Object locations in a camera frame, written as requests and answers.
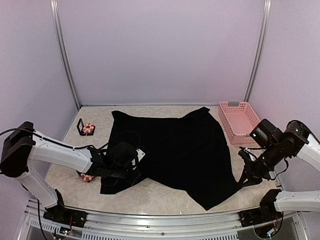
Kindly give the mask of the black brooch stand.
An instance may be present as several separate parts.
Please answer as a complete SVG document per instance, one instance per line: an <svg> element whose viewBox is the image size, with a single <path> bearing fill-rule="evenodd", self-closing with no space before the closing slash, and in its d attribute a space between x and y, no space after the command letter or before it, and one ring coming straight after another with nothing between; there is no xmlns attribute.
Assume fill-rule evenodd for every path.
<svg viewBox="0 0 320 240"><path fill-rule="evenodd" d="M80 118L76 128L80 136L93 136L96 126L92 123L84 124L83 120Z"/></svg>

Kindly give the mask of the pink plastic basket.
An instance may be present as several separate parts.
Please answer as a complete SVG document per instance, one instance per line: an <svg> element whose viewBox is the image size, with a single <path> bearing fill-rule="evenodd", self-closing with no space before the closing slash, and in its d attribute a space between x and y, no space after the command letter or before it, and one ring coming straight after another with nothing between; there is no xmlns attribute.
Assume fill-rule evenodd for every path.
<svg viewBox="0 0 320 240"><path fill-rule="evenodd" d="M232 145L254 144L251 131L261 121L246 101L220 101L218 116Z"/></svg>

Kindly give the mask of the black t-shirt blue logo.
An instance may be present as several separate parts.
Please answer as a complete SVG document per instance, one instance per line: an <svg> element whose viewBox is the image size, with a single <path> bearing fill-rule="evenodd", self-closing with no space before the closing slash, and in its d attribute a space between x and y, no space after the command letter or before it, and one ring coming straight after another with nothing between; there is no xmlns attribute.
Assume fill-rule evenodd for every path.
<svg viewBox="0 0 320 240"><path fill-rule="evenodd" d="M145 157L140 180L150 178L185 191L209 210L240 190L230 149L219 122L201 107L180 118L137 117L114 110L108 147L139 147Z"/></svg>

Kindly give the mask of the flower brooch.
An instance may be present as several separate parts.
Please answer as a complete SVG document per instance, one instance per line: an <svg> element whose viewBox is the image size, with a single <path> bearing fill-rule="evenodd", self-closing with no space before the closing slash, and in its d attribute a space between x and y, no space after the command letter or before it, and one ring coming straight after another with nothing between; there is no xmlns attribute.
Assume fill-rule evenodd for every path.
<svg viewBox="0 0 320 240"><path fill-rule="evenodd" d="M95 179L94 176L87 175L87 174L84 174L84 173L81 173L81 174L80 174L80 177L81 177L81 179L82 179L84 182L86 182L86 183L89 183L89 182L91 182L92 180Z"/></svg>
<svg viewBox="0 0 320 240"><path fill-rule="evenodd" d="M85 134L85 135L93 135L94 134L94 131L95 131L95 125L94 124L87 124L85 125L83 128L82 128L82 132Z"/></svg>

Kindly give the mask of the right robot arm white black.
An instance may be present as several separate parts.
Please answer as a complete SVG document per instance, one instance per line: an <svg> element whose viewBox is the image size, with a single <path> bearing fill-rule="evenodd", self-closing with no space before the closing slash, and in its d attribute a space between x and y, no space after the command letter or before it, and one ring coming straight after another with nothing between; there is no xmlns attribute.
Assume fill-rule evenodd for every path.
<svg viewBox="0 0 320 240"><path fill-rule="evenodd" d="M239 212L242 227L279 220L284 212L319 212L320 141L301 121L291 120L284 131L263 119L250 133L263 151L259 156L242 147L241 187L280 179L282 189L269 190L257 208Z"/></svg>

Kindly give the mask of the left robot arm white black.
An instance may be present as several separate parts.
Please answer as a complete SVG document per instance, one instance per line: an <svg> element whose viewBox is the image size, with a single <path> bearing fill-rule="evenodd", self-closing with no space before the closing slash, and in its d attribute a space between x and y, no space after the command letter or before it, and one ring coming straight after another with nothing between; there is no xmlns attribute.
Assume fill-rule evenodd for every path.
<svg viewBox="0 0 320 240"><path fill-rule="evenodd" d="M83 228L87 212L65 207L62 194L52 188L32 166L33 161L73 169L85 175L135 185L141 176L138 166L145 153L137 146L120 142L114 148L92 145L72 146L42 135L26 121L18 128L3 131L9 134L3 142L1 174L17 180L37 198L45 212L43 217L70 228Z"/></svg>

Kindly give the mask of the front aluminium rail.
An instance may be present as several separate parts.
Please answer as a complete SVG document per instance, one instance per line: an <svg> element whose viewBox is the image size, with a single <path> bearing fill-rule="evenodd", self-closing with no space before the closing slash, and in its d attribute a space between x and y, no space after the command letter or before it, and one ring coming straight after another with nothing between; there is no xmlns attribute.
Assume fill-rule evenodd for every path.
<svg viewBox="0 0 320 240"><path fill-rule="evenodd" d="M18 225L16 240L258 240L276 229L268 240L307 240L307 227L299 212L277 220L242 226L237 211L193 215L134 215L85 210L84 225L67 225L43 218L44 208L30 198Z"/></svg>

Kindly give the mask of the left aluminium frame post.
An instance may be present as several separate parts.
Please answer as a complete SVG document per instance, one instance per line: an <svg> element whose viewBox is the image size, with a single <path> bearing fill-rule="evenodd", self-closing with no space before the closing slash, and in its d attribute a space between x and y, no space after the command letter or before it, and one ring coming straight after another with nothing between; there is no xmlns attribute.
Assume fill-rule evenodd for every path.
<svg viewBox="0 0 320 240"><path fill-rule="evenodd" d="M55 34L57 38L58 49L60 52L63 69L66 75L67 83L70 88L71 96L74 101L77 111L82 107L82 103L78 94L78 90L72 75L70 62L67 54L67 48L63 36L63 28L59 11L59 3L57 0L50 0L50 9L52 13L53 25L55 29Z"/></svg>

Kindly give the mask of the aluminium frame post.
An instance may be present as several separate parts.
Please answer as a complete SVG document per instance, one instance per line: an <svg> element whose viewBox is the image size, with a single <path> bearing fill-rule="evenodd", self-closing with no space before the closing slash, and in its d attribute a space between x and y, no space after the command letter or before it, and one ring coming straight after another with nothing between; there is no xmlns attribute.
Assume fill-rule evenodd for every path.
<svg viewBox="0 0 320 240"><path fill-rule="evenodd" d="M55 29L55 34L57 38L58 49L60 52L63 69L66 75L67 83L70 88L71 96L74 101L77 111L82 107L82 103L78 94L78 90L72 75L70 62L67 54L67 48L63 36L63 28L59 11L59 3L57 0L50 0L50 9L52 13L53 25Z"/></svg>
<svg viewBox="0 0 320 240"><path fill-rule="evenodd" d="M256 47L255 47L252 67L250 69L248 83L247 83L244 97L242 100L243 102L249 102L252 97L253 91L254 91L254 86L255 86L255 83L257 80L257 75L258 75L259 67L260 67L263 52L264 52L265 41L266 41L266 37L268 34L268 26L269 26L269 21L270 21L271 8L272 8L272 1L271 0L264 0L262 14L261 14L261 20L259 23L257 43L256 43Z"/></svg>

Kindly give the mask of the right aluminium frame post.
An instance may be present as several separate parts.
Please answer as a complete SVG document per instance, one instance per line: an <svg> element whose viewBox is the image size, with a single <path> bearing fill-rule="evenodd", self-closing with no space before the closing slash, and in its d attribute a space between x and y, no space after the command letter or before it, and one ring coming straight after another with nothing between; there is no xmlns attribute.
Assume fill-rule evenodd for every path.
<svg viewBox="0 0 320 240"><path fill-rule="evenodd" d="M261 20L259 23L257 43L256 43L256 47L255 47L252 67L250 69L248 83L247 83L244 97L242 100L243 102L249 102L252 97L253 91L254 91L254 86L255 86L255 83L257 80L257 75L258 75L259 67L260 67L263 52L264 52L265 41L266 41L266 37L268 34L268 26L269 26L269 21L270 21L271 8L272 8L272 1L271 0L264 0L262 14L261 14Z"/></svg>

